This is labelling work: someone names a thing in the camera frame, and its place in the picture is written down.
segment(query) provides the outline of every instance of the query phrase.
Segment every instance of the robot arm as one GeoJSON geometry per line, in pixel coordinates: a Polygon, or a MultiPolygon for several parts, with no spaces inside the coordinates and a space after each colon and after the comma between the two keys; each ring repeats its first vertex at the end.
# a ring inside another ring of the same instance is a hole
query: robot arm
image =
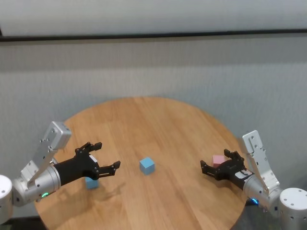
{"type": "Polygon", "coordinates": [[[93,180],[115,175],[120,161],[110,166],[100,167],[98,161],[90,154],[101,149],[102,143],[87,142],[75,150],[76,155],[66,161],[57,163],[54,154],[65,147],[71,131],[61,122],[52,122],[33,159],[21,170],[18,178],[11,181],[0,175],[0,224],[6,222],[13,212],[12,206],[23,206],[57,191],[61,186],[81,177],[93,180]]]}
{"type": "Polygon", "coordinates": [[[257,201],[260,207],[280,218],[282,230],[307,229],[307,192],[299,188],[280,188],[258,131],[244,135],[242,143],[253,172],[245,168],[244,159],[238,152],[225,149],[225,156],[231,159],[217,168],[201,161],[202,173],[216,180],[226,179],[234,183],[248,198],[257,201]]]}

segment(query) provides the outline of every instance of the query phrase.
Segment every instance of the round wooden table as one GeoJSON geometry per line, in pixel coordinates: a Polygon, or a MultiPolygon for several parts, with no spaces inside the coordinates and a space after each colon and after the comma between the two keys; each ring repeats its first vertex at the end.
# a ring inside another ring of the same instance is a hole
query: round wooden table
{"type": "Polygon", "coordinates": [[[87,141],[100,166],[121,161],[115,176],[87,190],[84,178],[36,203],[50,230],[228,230],[240,216],[242,192],[229,181],[201,173],[224,149],[239,150],[236,138],[206,112],[164,98],[125,98],[88,108],[65,123],[72,131],[61,162],[87,141]],[[144,175],[139,161],[156,169],[144,175]]]}

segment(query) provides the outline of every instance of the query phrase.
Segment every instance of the gray wall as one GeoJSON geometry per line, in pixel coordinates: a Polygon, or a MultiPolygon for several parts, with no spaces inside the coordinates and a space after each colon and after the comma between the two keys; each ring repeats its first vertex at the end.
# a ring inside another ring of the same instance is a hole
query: gray wall
{"type": "MultiPolygon", "coordinates": [[[[198,106],[257,129],[283,187],[307,187],[307,37],[220,36],[0,45],[0,174],[16,177],[51,120],[126,96],[198,106]]],[[[15,215],[34,215],[33,206],[15,215]]]]}

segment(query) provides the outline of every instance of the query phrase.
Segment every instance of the white wall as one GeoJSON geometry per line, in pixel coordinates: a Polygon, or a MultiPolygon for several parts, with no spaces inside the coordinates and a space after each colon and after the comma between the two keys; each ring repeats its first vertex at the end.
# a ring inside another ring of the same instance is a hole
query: white wall
{"type": "Polygon", "coordinates": [[[305,0],[0,1],[5,36],[305,29],[305,0]]]}
{"type": "Polygon", "coordinates": [[[148,95],[198,106],[237,136],[257,129],[281,184],[306,188],[306,74],[302,34],[0,44],[0,174],[18,175],[51,120],[148,95]]]}

